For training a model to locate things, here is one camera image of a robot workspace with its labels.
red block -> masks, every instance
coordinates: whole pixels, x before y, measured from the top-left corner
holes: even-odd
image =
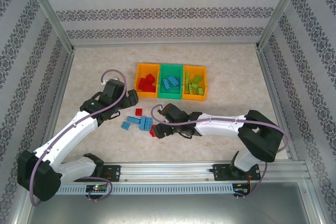
[[[151,74],[146,76],[146,80],[150,83],[153,84],[155,82],[155,78],[154,76],[152,76]]]
[[[151,133],[152,137],[155,137],[154,128],[155,128],[155,125],[152,125],[151,131],[149,132]]]
[[[146,83],[142,90],[145,91],[145,92],[155,93],[156,92],[156,87]]]
[[[146,84],[150,84],[146,78],[141,78],[139,81],[138,89],[144,90]]]
[[[142,116],[142,109],[136,109],[135,110],[135,115]]]

patterned wall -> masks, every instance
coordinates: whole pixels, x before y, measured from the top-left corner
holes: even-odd
[[[336,223],[336,0],[291,0],[264,48],[327,223]]]
[[[0,223],[15,202],[17,158],[42,142],[68,53],[37,0],[0,1]]]
[[[279,0],[50,0],[74,45],[257,42]]]

green block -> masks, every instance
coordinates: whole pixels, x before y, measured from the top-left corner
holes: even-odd
[[[198,88],[198,89],[197,89],[197,94],[199,94],[199,95],[204,95],[204,91],[203,91],[203,89],[202,89],[202,88]]]
[[[191,88],[191,84],[189,83],[189,93],[193,94],[193,89]]]
[[[198,84],[202,79],[202,76],[195,76],[194,80],[192,81],[192,83],[194,84]]]
[[[185,85],[188,87],[189,85],[189,78],[190,78],[190,73],[185,73]]]

white robotic arm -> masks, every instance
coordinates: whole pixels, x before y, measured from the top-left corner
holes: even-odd
[[[18,183],[29,190],[30,178],[38,161],[40,163],[36,166],[35,177],[32,181],[34,184],[33,193],[41,201],[49,200],[61,184],[82,177],[100,177],[104,162],[91,153],[85,154],[73,162],[62,164],[62,161],[90,132],[97,129],[104,121],[119,116],[119,110],[135,106],[138,100],[135,90],[128,91],[128,95],[126,95],[122,82],[114,79],[109,80],[104,90],[85,101],[76,116],[49,142],[34,152],[26,150],[19,155]]]
[[[231,173],[238,177],[247,173],[261,161],[273,162],[283,136],[278,130],[269,127],[274,125],[272,121],[254,110],[250,110],[247,115],[232,117],[213,116],[202,112],[187,114],[170,103],[158,112],[165,117],[168,123],[162,122],[155,126],[154,133],[158,138],[174,133],[185,138],[203,135],[240,138],[246,149],[236,153],[230,166]]]
[[[66,128],[87,115],[89,115],[89,113],[86,111],[77,112],[76,116],[70,121],[70,123],[68,123],[68,125],[65,126],[56,136],[35,150],[35,156],[40,158],[43,152],[47,149],[48,145],[51,144]],[[81,157],[76,161],[65,164],[61,164],[61,162],[84,137],[97,128],[97,119],[87,118],[68,131],[42,159],[44,162],[49,161],[50,167],[56,173],[62,174],[60,178],[61,184],[66,184],[82,177],[91,176],[94,172],[96,164],[88,157]]]

blue lego brick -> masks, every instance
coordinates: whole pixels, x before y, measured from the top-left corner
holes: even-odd
[[[145,130],[145,123],[146,123],[146,116],[143,115],[140,120],[140,126],[139,126],[140,131]]]
[[[168,77],[168,80],[172,83],[172,85],[174,86],[174,87],[178,87],[179,86],[179,82],[177,81],[177,79],[175,78],[175,77],[173,77],[173,76],[169,76]]]
[[[133,117],[131,117],[131,116],[128,116],[128,117],[127,117],[127,121],[130,122],[130,123],[140,124],[140,119],[138,119],[138,118],[133,118]]]
[[[152,124],[153,124],[153,119],[152,118],[146,118],[144,130],[145,131],[151,131]]]
[[[128,129],[129,129],[130,126],[131,126],[131,124],[128,123],[128,122],[123,122],[122,125],[121,125],[121,127],[122,127],[124,130],[127,130],[127,131],[128,131]]]
[[[164,84],[164,87],[166,88],[166,91],[169,91],[170,90],[170,86],[169,86],[169,82],[167,79],[163,79],[163,84]]]

